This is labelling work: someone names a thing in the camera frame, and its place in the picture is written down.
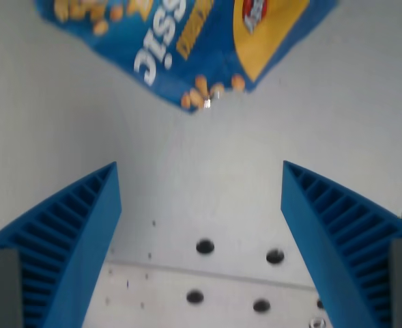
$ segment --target white lettering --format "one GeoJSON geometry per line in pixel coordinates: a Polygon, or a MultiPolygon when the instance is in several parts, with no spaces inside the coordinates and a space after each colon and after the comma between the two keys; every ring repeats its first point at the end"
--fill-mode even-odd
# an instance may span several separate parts
{"type": "Polygon", "coordinates": [[[166,46],[160,44],[157,39],[155,39],[151,29],[147,30],[146,36],[143,39],[143,46],[145,49],[150,50],[160,63],[162,62],[164,55],[166,55],[166,46]]]}
{"type": "Polygon", "coordinates": [[[135,56],[134,60],[134,71],[135,72],[140,72],[140,67],[144,65],[147,67],[147,70],[145,71],[145,82],[149,86],[152,85],[152,83],[155,81],[155,76],[156,76],[156,65],[155,65],[155,59],[152,57],[150,53],[148,53],[144,49],[140,49],[140,51],[137,53],[137,56],[135,56]]]}
{"type": "Polygon", "coordinates": [[[175,35],[175,21],[170,16],[165,17],[166,12],[161,6],[158,7],[154,15],[154,32],[157,36],[164,34],[163,41],[168,46],[175,35]]]}

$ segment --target chip bag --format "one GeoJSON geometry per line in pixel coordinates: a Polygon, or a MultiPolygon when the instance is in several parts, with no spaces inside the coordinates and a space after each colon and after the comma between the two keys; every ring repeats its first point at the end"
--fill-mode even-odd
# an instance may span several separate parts
{"type": "Polygon", "coordinates": [[[210,107],[252,91],[335,0],[35,0],[43,18],[83,39],[171,103],[210,107]]]}

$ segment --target snack piece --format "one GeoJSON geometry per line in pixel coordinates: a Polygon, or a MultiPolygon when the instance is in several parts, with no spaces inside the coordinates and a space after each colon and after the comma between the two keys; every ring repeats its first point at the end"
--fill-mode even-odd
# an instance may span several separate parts
{"type": "Polygon", "coordinates": [[[188,92],[184,92],[181,98],[181,107],[189,109],[191,105],[192,102],[190,100],[190,94],[188,94],[188,92]]]}
{"type": "Polygon", "coordinates": [[[203,75],[198,75],[195,79],[195,87],[199,90],[204,99],[208,99],[207,79],[203,75]]]}
{"type": "Polygon", "coordinates": [[[110,19],[118,22],[124,17],[124,7],[122,5],[114,5],[110,11],[110,19]]]}
{"type": "Polygon", "coordinates": [[[106,4],[93,5],[90,7],[90,20],[97,22],[105,17],[106,4]]]}
{"type": "Polygon", "coordinates": [[[67,22],[69,19],[69,0],[55,0],[53,9],[59,22],[67,22]]]}
{"type": "Polygon", "coordinates": [[[224,93],[225,93],[225,87],[223,86],[223,84],[221,82],[214,84],[210,88],[210,97],[211,98],[219,99],[224,93]]]}
{"type": "Polygon", "coordinates": [[[197,108],[204,108],[205,99],[195,88],[192,88],[190,90],[190,101],[193,106],[195,106],[197,108]]]}
{"type": "Polygon", "coordinates": [[[85,18],[87,6],[82,3],[71,3],[69,17],[74,21],[81,21],[85,18]]]}
{"type": "Polygon", "coordinates": [[[231,86],[234,90],[244,91],[245,82],[243,76],[240,74],[234,74],[231,79],[231,86]]]}
{"type": "Polygon", "coordinates": [[[102,19],[93,26],[93,33],[95,36],[103,36],[108,31],[108,28],[108,22],[102,19]]]}

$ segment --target white surface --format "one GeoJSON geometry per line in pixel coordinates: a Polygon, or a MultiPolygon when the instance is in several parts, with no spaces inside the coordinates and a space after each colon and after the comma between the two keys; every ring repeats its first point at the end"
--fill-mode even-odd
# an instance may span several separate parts
{"type": "Polygon", "coordinates": [[[312,286],[279,208],[284,159],[401,213],[402,0],[342,1],[254,93],[194,116],[31,1],[0,1],[0,229],[117,160],[110,261],[312,286]],[[212,256],[197,255],[201,237],[212,256]],[[273,247],[281,266],[265,261],[273,247]]]}
{"type": "Polygon", "coordinates": [[[312,318],[320,317],[332,328],[316,302],[317,294],[307,290],[106,264],[83,327],[307,328],[312,318]],[[192,289],[203,293],[202,303],[187,302],[192,289]],[[253,310],[260,298],[270,302],[269,312],[253,310]]]}

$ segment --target blue snack bag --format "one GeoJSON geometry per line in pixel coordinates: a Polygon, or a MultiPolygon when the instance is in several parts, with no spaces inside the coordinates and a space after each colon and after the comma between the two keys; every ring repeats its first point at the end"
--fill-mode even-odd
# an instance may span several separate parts
{"type": "Polygon", "coordinates": [[[42,17],[193,112],[252,91],[335,0],[35,0],[42,17]]]}

